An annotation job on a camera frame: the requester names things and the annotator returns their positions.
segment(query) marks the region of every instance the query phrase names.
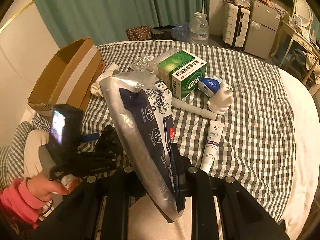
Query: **mini fridge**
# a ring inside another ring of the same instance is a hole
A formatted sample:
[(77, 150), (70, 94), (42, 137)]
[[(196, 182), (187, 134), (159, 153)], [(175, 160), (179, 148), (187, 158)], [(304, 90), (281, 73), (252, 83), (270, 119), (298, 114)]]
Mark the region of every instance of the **mini fridge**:
[(280, 14), (274, 8), (254, 0), (244, 51), (266, 59), (276, 37)]

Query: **toothpaste tube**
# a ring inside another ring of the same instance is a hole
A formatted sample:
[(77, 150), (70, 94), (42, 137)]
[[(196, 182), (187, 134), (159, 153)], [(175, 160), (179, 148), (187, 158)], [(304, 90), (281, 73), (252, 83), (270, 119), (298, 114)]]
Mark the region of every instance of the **toothpaste tube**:
[(218, 76), (202, 78), (198, 82), (198, 89), (211, 98), (220, 89), (220, 83), (222, 81)]
[(210, 121), (207, 141), (204, 147), (204, 153), (200, 169), (206, 173), (210, 172), (213, 161), (219, 150), (219, 143), (224, 124), (218, 121)]

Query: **tube cap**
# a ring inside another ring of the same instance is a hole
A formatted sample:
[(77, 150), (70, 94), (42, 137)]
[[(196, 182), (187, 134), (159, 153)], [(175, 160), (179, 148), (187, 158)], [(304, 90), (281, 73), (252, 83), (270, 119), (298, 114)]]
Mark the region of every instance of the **tube cap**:
[(211, 165), (210, 164), (201, 163), (200, 169), (205, 171), (206, 173), (209, 173), (210, 169), (211, 169)]

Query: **white bedsheet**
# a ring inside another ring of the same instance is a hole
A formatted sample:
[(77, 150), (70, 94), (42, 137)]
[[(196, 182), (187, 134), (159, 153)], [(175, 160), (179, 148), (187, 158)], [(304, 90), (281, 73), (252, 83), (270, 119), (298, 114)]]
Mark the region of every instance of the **white bedsheet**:
[(304, 85), (279, 69), (294, 115), (296, 162), (292, 188), (282, 218), (286, 233), (297, 239), (310, 212), (318, 185), (320, 125), (315, 103)]

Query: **hand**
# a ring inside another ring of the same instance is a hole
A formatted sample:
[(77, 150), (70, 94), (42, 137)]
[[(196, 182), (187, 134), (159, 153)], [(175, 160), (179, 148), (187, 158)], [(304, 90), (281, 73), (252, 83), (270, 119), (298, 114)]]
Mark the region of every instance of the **hand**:
[(49, 180), (44, 175), (43, 171), (41, 171), (38, 175), (32, 177), (31, 180), (27, 181), (27, 188), (33, 196), (42, 201), (51, 200), (52, 192), (56, 192), (60, 195), (68, 194), (68, 190), (60, 182)]

